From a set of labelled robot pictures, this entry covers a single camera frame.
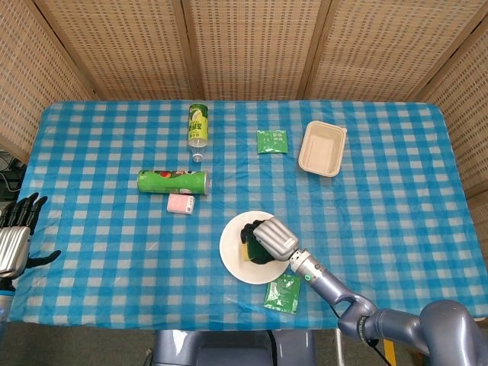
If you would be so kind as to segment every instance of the can lid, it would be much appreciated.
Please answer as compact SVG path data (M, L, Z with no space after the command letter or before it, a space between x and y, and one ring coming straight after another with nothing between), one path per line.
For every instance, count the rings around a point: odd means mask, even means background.
M212 181L210 180L210 174L205 173L205 194L209 193L211 184L212 184Z
M201 158L203 158L204 156L199 154L198 152L196 154L193 154L193 161L194 162L201 162Z

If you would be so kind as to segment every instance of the green can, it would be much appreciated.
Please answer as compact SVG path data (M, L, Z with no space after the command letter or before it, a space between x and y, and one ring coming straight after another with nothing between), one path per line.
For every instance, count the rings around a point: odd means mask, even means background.
M141 192L207 194L208 186L206 172L141 170L137 175L137 187Z

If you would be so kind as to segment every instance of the green sachet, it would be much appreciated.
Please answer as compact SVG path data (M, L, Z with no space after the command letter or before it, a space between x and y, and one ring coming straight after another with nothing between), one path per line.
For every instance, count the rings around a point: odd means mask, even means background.
M258 154L288 153L287 131L256 131Z
M268 284L264 307L296 314L299 293L300 278L290 274L282 274Z

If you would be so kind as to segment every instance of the sponge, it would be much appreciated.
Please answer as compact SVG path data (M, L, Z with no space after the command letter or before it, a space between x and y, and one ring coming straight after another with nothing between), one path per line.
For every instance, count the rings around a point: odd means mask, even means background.
M241 254L244 261L251 261L257 265L265 265L275 260L254 237L248 237L247 242L241 245Z

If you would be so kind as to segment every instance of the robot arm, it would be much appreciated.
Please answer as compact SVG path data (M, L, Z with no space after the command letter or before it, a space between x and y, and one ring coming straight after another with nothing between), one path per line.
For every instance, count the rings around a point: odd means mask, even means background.
M338 321L347 336L367 343L381 338L403 343L430 355L432 366L488 363L488 342L460 303L431 303L420 316L378 310L369 299L349 290L306 249L298 249L298 238L276 217L260 224L253 233L277 260L289 260L291 269L331 307L343 301L349 303Z
M0 215L0 341L15 295L12 281L22 275L25 268L51 263L61 253L56 250L44 258L29 257L39 212L47 201L47 197L36 201L38 195L34 193L17 203L11 202Z

